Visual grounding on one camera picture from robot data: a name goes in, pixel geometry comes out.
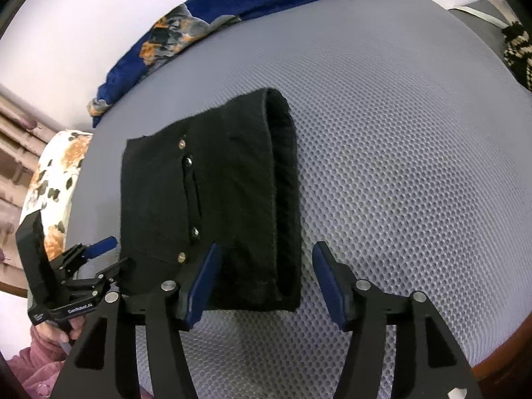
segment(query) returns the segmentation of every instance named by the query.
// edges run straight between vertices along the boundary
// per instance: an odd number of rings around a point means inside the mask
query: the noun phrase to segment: folded black garment
[[[288,103],[262,89],[129,140],[122,158],[122,292],[147,293],[216,242],[211,309],[295,310],[301,297],[296,138]]]

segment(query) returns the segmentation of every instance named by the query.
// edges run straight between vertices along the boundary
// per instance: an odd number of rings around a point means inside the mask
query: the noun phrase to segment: person
[[[31,326],[31,345],[21,350],[7,364],[32,399],[50,397],[67,359],[67,353],[61,344],[68,343],[70,339],[78,339],[84,323],[84,317],[71,319],[72,331],[69,334],[47,322]],[[153,399],[142,387],[140,397]]]

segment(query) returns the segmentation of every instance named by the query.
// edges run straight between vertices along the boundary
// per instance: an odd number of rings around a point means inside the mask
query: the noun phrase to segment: white wall
[[[30,346],[30,327],[27,300],[0,291],[0,351],[6,360]]]
[[[185,0],[27,0],[0,40],[0,90],[58,128],[87,130],[106,72]],[[434,0],[445,8],[475,0]]]

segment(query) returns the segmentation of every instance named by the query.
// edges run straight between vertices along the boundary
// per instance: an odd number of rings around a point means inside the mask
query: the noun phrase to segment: white strip
[[[505,29],[506,27],[508,27],[508,24],[506,22],[502,22],[495,16],[488,15],[487,13],[481,12],[480,10],[475,10],[467,6],[456,6],[455,9],[461,10],[463,12],[476,16],[477,18],[483,19],[484,21],[487,21],[490,24],[496,25],[500,29]]]

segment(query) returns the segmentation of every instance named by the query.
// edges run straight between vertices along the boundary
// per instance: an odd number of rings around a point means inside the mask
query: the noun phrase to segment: honeycomb mesh pattern
[[[118,236],[127,138],[265,86],[287,98],[296,125],[302,304],[294,314],[204,313],[182,334],[198,396],[333,397],[350,335],[329,319],[312,271],[319,240],[385,292],[425,291],[469,361],[487,357],[532,309],[532,100],[429,0],[323,0],[187,50],[98,127],[69,244]],[[137,346],[150,389],[143,329]],[[390,335],[381,399],[393,349]]]

